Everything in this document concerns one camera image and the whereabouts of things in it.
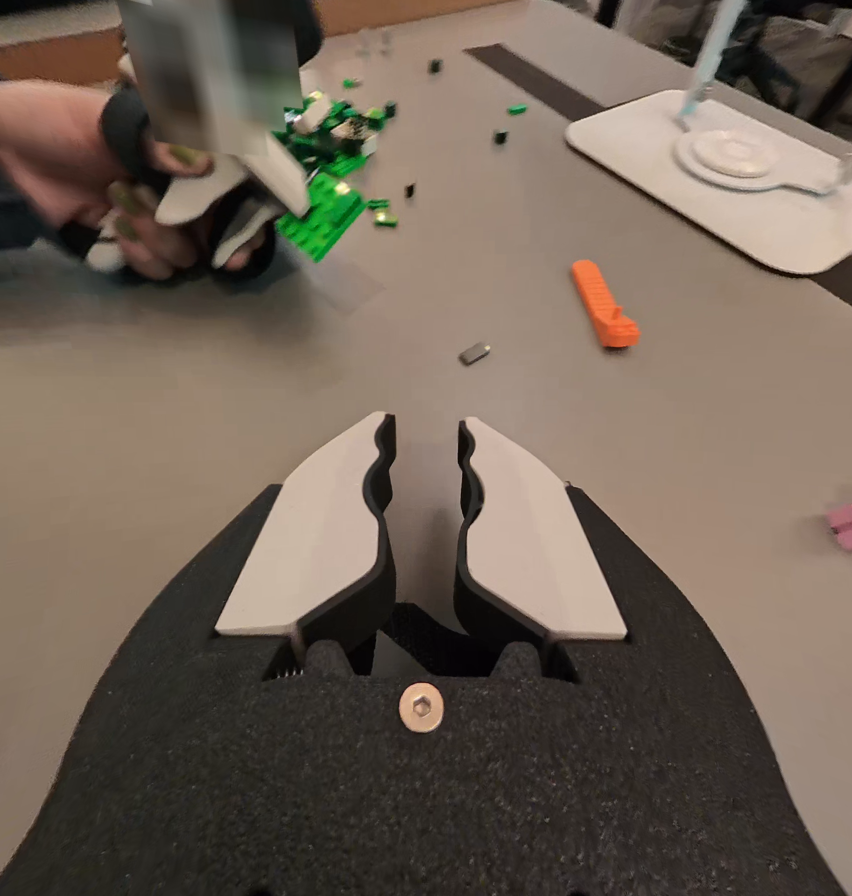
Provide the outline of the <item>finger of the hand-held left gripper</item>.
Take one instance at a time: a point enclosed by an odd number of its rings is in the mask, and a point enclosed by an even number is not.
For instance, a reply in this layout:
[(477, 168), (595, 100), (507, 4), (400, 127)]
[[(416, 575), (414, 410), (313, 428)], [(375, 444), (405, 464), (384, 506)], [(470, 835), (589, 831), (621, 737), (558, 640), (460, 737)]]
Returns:
[(230, 258), (243, 246), (252, 242), (255, 235), (273, 223), (277, 217), (275, 203), (241, 203), (236, 210), (226, 208), (211, 224), (211, 268), (225, 270)]
[(310, 210), (308, 175), (285, 146), (272, 135), (263, 136), (263, 152), (246, 154), (242, 164), (275, 199), (297, 218)]

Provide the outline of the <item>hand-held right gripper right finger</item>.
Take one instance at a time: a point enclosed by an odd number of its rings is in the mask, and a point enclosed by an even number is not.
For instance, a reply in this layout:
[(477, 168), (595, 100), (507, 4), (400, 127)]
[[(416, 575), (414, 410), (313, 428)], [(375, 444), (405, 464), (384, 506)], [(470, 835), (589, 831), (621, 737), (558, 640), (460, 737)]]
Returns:
[(485, 644), (623, 642), (627, 626), (566, 483), (476, 417), (458, 428), (454, 612)]

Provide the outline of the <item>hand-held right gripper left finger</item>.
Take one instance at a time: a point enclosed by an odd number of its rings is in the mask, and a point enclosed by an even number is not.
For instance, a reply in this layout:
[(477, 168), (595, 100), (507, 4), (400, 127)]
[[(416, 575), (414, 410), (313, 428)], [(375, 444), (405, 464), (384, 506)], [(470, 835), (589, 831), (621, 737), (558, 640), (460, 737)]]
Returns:
[(362, 644), (395, 602), (385, 511), (395, 416), (369, 414), (282, 484), (215, 625), (221, 636)]

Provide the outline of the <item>pile of green lego pieces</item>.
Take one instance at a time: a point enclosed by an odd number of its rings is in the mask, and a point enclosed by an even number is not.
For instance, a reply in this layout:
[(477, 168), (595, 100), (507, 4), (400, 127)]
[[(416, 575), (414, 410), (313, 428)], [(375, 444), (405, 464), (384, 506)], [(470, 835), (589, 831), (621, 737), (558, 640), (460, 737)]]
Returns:
[(332, 98), (327, 94), (333, 103), (330, 118), (314, 133), (296, 133), (293, 123), (303, 111), (308, 94), (299, 105), (283, 108), (282, 124), (273, 136), (309, 175), (321, 172), (342, 177), (363, 168), (375, 155), (383, 131), (398, 116), (394, 99), (364, 107), (349, 96)]

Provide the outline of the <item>orange lego brick separator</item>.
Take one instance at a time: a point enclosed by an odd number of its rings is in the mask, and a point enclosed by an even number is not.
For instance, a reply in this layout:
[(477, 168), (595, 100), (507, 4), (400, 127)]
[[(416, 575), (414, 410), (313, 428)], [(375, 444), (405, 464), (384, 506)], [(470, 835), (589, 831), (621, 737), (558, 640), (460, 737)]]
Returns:
[(591, 261), (572, 264), (571, 274), (600, 346), (627, 350), (638, 345), (641, 332), (613, 296), (599, 267)]

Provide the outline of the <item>person's left hand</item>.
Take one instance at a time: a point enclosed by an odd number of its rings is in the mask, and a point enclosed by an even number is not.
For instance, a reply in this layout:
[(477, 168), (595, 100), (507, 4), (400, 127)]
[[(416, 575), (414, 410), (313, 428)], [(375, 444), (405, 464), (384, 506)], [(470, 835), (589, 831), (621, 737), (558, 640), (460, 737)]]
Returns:
[(99, 126), (112, 95), (45, 81), (0, 83), (0, 151), (36, 184), (54, 230), (95, 228), (114, 211), (117, 245), (129, 267), (164, 281), (197, 262), (195, 236), (154, 218), (153, 197), (110, 151)]

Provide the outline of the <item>white lamp base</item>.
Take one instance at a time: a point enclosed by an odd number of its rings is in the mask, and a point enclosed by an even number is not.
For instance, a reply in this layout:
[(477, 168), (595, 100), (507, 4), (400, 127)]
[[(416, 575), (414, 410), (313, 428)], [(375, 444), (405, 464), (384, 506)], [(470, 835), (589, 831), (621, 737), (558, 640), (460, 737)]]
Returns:
[(852, 255), (852, 151), (834, 154), (713, 99), (661, 91), (572, 123), (568, 145), (747, 258), (792, 275)]

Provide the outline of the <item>grey office chair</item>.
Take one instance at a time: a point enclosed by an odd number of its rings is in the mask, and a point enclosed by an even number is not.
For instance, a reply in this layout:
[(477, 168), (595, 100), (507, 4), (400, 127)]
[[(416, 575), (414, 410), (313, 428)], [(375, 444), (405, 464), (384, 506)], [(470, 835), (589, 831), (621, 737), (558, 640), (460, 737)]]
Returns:
[[(795, 117), (808, 123), (825, 95), (852, 62), (852, 38), (828, 33), (808, 21), (773, 17), (762, 48), (800, 83), (800, 103)], [(852, 142), (852, 91), (835, 114), (819, 128)]]

